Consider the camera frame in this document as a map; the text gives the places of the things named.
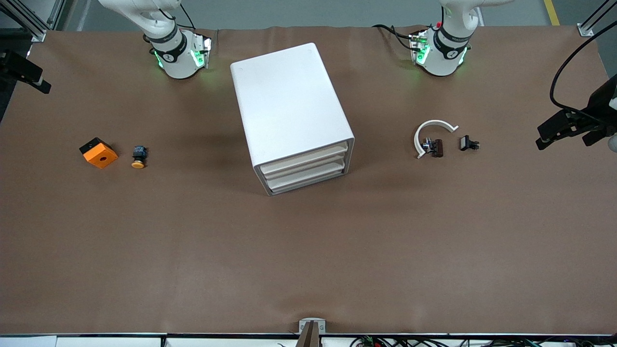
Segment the white curved plastic clamp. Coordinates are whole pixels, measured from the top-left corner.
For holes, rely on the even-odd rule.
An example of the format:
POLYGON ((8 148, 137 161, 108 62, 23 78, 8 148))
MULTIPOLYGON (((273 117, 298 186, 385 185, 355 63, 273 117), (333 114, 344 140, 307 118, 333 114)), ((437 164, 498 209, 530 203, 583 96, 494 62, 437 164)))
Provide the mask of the white curved plastic clamp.
POLYGON ((459 128, 458 125, 452 125, 452 124, 448 123, 447 121, 443 121, 443 120, 428 120, 428 121, 425 121, 424 123, 422 123, 421 125, 419 125, 419 127, 416 129, 416 131, 414 133, 414 137, 413 137, 414 147, 415 147, 415 150, 417 152, 417 157, 416 158, 418 160, 420 158, 422 158, 423 156, 425 156, 425 154, 428 153, 426 151, 425 147, 422 147, 421 141, 419 140, 421 132, 422 132, 422 130, 424 128, 432 127, 432 126, 445 128, 450 133, 456 132, 456 130, 458 130, 458 128, 459 128))

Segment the aluminium frame post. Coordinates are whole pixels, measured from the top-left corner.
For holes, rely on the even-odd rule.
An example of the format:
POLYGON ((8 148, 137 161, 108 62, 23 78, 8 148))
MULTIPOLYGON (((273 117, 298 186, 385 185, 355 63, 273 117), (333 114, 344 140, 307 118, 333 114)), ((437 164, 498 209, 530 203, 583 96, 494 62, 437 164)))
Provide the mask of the aluminium frame post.
POLYGON ((603 0, 593 13, 591 13, 582 23, 577 23, 577 29, 582 37, 593 37, 594 28, 612 9, 617 7, 617 0, 603 0))
POLYGON ((59 26, 67 0, 0 0, 0 29, 18 29, 32 42, 44 42, 46 33, 59 26))

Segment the brown table mat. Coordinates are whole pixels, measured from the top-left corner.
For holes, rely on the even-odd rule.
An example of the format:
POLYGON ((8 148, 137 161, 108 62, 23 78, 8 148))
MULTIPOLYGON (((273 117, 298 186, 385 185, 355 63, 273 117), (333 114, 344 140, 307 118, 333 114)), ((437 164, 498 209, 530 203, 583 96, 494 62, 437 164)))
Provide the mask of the brown table mat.
POLYGON ((137 32, 33 45, 51 92, 20 83, 0 124, 0 333, 617 333, 617 154, 535 145, 575 27, 480 27, 447 78, 377 28, 205 34, 188 80, 137 32), (267 196, 230 64, 307 42, 350 170, 267 196), (444 154, 418 160, 428 120, 459 128, 424 128, 444 154), (118 154, 103 169, 79 151, 95 137, 118 154))

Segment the orange box with hole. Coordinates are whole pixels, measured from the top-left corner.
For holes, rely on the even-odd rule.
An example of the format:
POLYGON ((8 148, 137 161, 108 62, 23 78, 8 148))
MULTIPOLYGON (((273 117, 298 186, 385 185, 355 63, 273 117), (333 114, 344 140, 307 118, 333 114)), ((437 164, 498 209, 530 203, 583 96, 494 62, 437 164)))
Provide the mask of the orange box with hole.
POLYGON ((86 162, 100 169, 108 167, 118 158, 118 154, 110 145, 106 144, 99 137, 95 137, 82 145, 79 151, 86 162))

